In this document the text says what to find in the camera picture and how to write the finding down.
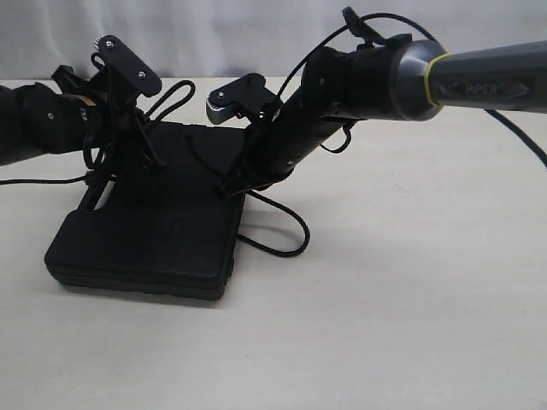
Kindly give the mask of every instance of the white table surface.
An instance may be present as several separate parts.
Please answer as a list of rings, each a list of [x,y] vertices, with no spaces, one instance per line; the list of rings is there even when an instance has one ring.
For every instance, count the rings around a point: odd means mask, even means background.
[[[225,82],[197,80],[169,119],[208,124]],[[547,146],[546,116],[510,117]],[[52,155],[0,179],[84,171]],[[61,287],[43,256],[84,191],[0,188],[2,410],[547,408],[547,172],[480,111],[364,122],[342,155],[312,154],[268,192],[309,249],[240,244],[217,303]],[[300,235],[248,201],[243,231],[295,244],[257,226]]]

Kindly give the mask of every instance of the wire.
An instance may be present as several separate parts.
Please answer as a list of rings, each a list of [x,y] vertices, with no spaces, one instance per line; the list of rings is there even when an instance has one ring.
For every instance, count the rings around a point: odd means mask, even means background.
[[[16,185],[16,184],[42,184],[42,185],[66,185],[74,184],[75,182],[84,181],[86,175],[72,179],[4,179],[0,180],[0,185]]]
[[[536,142],[531,139],[519,126],[507,118],[505,115],[498,113],[494,109],[486,109],[485,112],[493,118],[501,122],[510,131],[512,131],[536,156],[542,164],[547,167],[547,154],[543,151]]]
[[[169,107],[161,111],[161,113],[159,113],[159,115],[154,119],[154,121],[163,120],[173,111],[179,109],[180,107],[188,103],[194,97],[194,94],[196,94],[196,84],[193,81],[190,81],[188,79],[183,79],[182,81],[179,81],[178,83],[173,85],[171,88],[169,88],[169,90],[167,90],[165,94],[163,94],[154,103],[154,105],[152,105],[152,107],[148,111],[146,111],[144,116],[147,118],[150,118],[176,91],[178,91],[179,89],[185,86],[190,87],[190,91],[188,91],[188,94],[186,94],[185,97],[178,100],[178,102],[176,102],[175,104],[170,105]]]
[[[294,250],[278,250],[278,249],[270,248],[269,246],[266,246],[262,243],[258,243],[254,239],[246,237],[245,235],[242,235],[240,233],[238,234],[238,239],[263,252],[267,252],[273,256],[278,256],[279,258],[293,258],[295,256],[299,256],[300,254],[302,254],[303,251],[306,250],[306,248],[308,247],[309,239],[311,238],[311,233],[309,231],[308,225],[306,224],[306,221],[292,209],[264,195],[260,195],[254,191],[247,192],[247,195],[252,196],[253,198],[258,199],[259,201],[262,201],[274,208],[277,208],[285,212],[286,214],[289,214],[302,227],[304,231],[304,240],[302,244]]]

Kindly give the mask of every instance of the robotic arm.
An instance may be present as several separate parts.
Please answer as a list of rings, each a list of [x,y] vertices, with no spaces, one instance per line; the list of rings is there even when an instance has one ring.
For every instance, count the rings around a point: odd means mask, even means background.
[[[83,150],[88,183],[91,176],[107,181],[128,160],[162,168],[146,136],[153,124],[137,108],[137,98],[154,96],[162,82],[118,38],[105,36],[95,46],[91,60],[98,72],[91,79],[68,66],[54,72],[61,94],[41,83],[0,86],[0,166]],[[93,148],[99,148],[95,159]]]
[[[218,185],[223,196],[286,179],[340,128],[360,120],[430,120],[443,106],[547,112],[547,42],[457,55],[410,35],[382,38],[351,9],[350,31],[365,44],[344,53],[322,46],[284,103],[249,74],[213,91],[208,116],[248,117],[242,155]]]

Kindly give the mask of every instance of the black box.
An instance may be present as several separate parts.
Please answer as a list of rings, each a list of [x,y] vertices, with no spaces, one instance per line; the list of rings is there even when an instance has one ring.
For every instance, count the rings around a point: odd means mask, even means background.
[[[156,176],[123,173],[106,203],[85,205],[88,190],[45,255],[65,285],[219,299],[233,269],[244,196],[221,201],[218,177],[192,154],[225,172],[241,150],[243,130],[162,123],[150,135],[167,163]]]

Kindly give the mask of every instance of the white backdrop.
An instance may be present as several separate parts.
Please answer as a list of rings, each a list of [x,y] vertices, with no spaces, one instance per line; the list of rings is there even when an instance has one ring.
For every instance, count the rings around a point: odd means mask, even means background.
[[[547,39],[545,0],[0,0],[0,78],[47,78],[61,63],[91,73],[104,34],[163,76],[284,75],[343,24],[346,5],[416,19],[450,51]]]

